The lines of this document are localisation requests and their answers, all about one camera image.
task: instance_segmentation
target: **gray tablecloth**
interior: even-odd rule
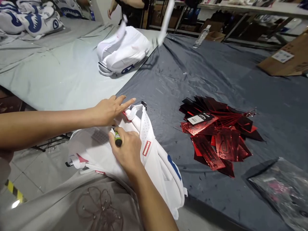
[[[145,101],[154,134],[171,155],[190,196],[215,208],[251,230],[290,230],[247,177],[267,161],[283,157],[307,172],[308,79],[268,76],[256,65],[270,55],[235,45],[169,34],[117,95]],[[190,136],[182,133],[181,101],[194,95],[211,96],[246,111],[265,142],[247,139],[253,156],[234,163],[235,179],[213,172],[193,159]]]

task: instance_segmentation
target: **red label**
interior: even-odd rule
[[[76,153],[77,156],[78,156],[78,159],[79,159],[79,162],[82,163],[82,162],[88,162],[86,159],[82,158],[78,153]]]
[[[126,117],[127,121],[131,122],[131,120],[128,120],[128,118],[127,118],[127,114],[126,114],[126,112],[125,112],[125,111],[122,111],[122,114]]]
[[[97,170],[96,170],[96,172],[97,172],[97,173],[100,173],[100,174],[103,174],[103,175],[106,175],[105,172],[101,172],[101,171],[97,171]]]
[[[145,144],[145,147],[144,147],[144,150],[143,150],[142,155],[147,156],[148,151],[149,151],[149,149],[150,149],[150,145],[151,145],[151,142],[150,142],[150,141],[147,141],[147,143]]]

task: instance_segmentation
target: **person's hand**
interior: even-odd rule
[[[95,107],[86,109],[87,117],[92,120],[93,127],[115,125],[114,118],[136,101],[136,98],[133,98],[122,104],[125,98],[124,95],[118,98],[113,95],[109,99],[103,99]]]
[[[108,13],[108,18],[109,18],[109,19],[111,19],[111,14],[112,14],[112,12],[113,12],[112,9],[109,9],[109,10],[107,11],[107,13]]]
[[[121,127],[117,127],[115,130],[122,139],[122,145],[120,148],[117,147],[115,136],[109,132],[109,143],[112,152],[128,176],[136,175],[143,168],[140,159],[141,140],[139,134],[137,132],[126,132]]]

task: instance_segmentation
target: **white backpack with blue logo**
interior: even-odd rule
[[[12,2],[2,1],[0,4],[0,29],[7,34],[20,34],[25,26],[19,21],[18,8]]]
[[[149,40],[123,19],[118,31],[97,45],[98,71],[104,76],[124,74],[142,61],[150,50]]]
[[[142,142],[141,162],[174,219],[177,220],[178,209],[184,205],[187,189],[183,187],[178,167],[155,139],[146,109],[145,103],[132,105],[115,121],[126,132],[135,131],[139,134]],[[142,110],[141,119],[136,115],[138,110]],[[86,171],[95,170],[105,174],[134,195],[126,173],[112,153],[108,138],[109,131],[112,131],[111,127],[93,127],[74,132],[68,144],[67,164],[74,165],[76,168],[88,167]]]
[[[40,13],[18,14],[19,21],[25,26],[26,31],[36,39],[64,28],[60,15],[54,8],[45,6],[40,8]]]

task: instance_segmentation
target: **marker pen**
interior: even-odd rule
[[[113,128],[113,130],[114,130],[114,132],[115,132],[115,145],[116,145],[117,147],[121,147],[121,145],[122,145],[122,139],[121,139],[119,133],[118,133],[114,128]]]

